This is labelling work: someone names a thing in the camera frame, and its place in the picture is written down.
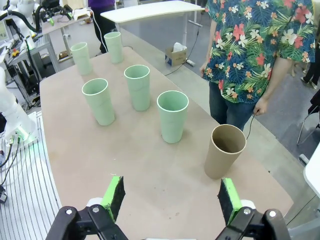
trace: floral shirt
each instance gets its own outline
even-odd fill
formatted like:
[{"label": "floral shirt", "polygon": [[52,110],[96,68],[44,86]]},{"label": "floral shirt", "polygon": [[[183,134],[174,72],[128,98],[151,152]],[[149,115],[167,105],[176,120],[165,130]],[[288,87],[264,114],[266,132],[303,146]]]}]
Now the floral shirt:
[{"label": "floral shirt", "polygon": [[276,56],[315,61],[311,0],[208,0],[205,9],[217,26],[203,78],[232,103],[259,100]]}]

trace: tan cup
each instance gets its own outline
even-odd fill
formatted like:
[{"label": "tan cup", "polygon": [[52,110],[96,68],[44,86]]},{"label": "tan cup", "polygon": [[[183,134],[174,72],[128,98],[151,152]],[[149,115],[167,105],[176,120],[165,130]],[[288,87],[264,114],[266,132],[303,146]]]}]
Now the tan cup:
[{"label": "tan cup", "polygon": [[213,129],[204,172],[212,179],[222,178],[247,144],[244,133],[237,127],[223,124]]}]

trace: cup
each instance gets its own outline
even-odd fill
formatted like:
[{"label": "cup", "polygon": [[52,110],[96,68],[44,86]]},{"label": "cup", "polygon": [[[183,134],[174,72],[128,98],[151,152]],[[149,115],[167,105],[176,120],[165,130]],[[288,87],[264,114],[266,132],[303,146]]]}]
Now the cup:
[{"label": "cup", "polygon": [[88,75],[92,72],[92,64],[89,57],[88,44],[80,42],[70,48],[74,63],[78,67],[80,75]]},{"label": "cup", "polygon": [[112,31],[104,35],[106,47],[111,57],[113,64],[121,63],[124,60],[122,52],[121,33],[118,31]]},{"label": "cup", "polygon": [[96,78],[88,81],[83,85],[82,93],[100,125],[107,126],[114,122],[115,111],[111,103],[107,80]]},{"label": "cup", "polygon": [[187,119],[188,97],[180,91],[165,91],[157,100],[164,141],[175,144],[181,140]]},{"label": "cup", "polygon": [[204,172],[212,179],[222,178],[245,149],[247,139],[237,127],[223,124],[213,129]]},{"label": "cup", "polygon": [[128,83],[132,106],[137,111],[150,107],[150,69],[144,65],[133,65],[124,71]]}]

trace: man in floral shirt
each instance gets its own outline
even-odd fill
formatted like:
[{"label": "man in floral shirt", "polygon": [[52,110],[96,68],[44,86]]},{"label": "man in floral shirt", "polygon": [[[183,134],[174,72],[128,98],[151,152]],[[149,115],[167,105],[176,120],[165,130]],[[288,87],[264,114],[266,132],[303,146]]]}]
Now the man in floral shirt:
[{"label": "man in floral shirt", "polygon": [[208,0],[212,17],[206,61],[210,113],[220,124],[243,130],[270,96],[292,61],[314,62],[311,0]]}]

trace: concrete floor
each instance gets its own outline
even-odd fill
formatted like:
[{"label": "concrete floor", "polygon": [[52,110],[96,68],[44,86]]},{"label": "concrete floor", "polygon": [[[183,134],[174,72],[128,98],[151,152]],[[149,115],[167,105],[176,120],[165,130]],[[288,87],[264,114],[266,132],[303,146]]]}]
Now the concrete floor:
[{"label": "concrete floor", "polygon": [[[163,51],[172,46],[175,42],[182,40],[182,17],[156,18],[148,21],[139,21],[124,26],[122,39],[124,46],[131,46],[133,49],[149,61],[156,69],[164,75],[170,73],[177,67],[171,68],[165,64]],[[199,67],[203,63],[208,45],[210,19],[202,16],[202,28],[188,24],[187,46],[192,48],[195,43],[196,34],[199,29],[199,36],[194,50],[190,56],[195,67],[182,66],[168,78],[181,88],[198,105],[209,112],[209,86],[208,83],[198,77]],[[94,57],[99,53],[99,42],[95,37],[93,24],[73,24],[68,32],[71,34],[70,45],[76,42],[87,42],[90,56]],[[56,53],[65,50],[63,39],[59,31],[50,34],[53,47]],[[72,60],[65,61],[60,67],[65,69],[73,65]],[[294,201],[293,208],[286,215],[289,222],[299,210],[315,196],[315,193],[306,184],[303,177],[303,166],[297,160],[300,153],[310,157],[317,143],[319,143],[320,132],[315,132],[305,144],[296,147],[297,131],[300,122],[307,114],[309,100],[315,91],[303,86],[299,78],[287,75],[277,90],[277,95],[270,103],[268,114],[254,119],[251,127],[251,134],[247,147],[256,159],[261,161],[264,167],[282,185]],[[319,116],[311,116],[306,122],[305,131],[310,131],[319,122]],[[249,133],[249,125],[244,129],[245,135]],[[315,218],[315,209],[320,200],[315,197],[301,213],[290,223],[294,227]],[[320,229],[303,234],[294,240],[318,240]]]}]

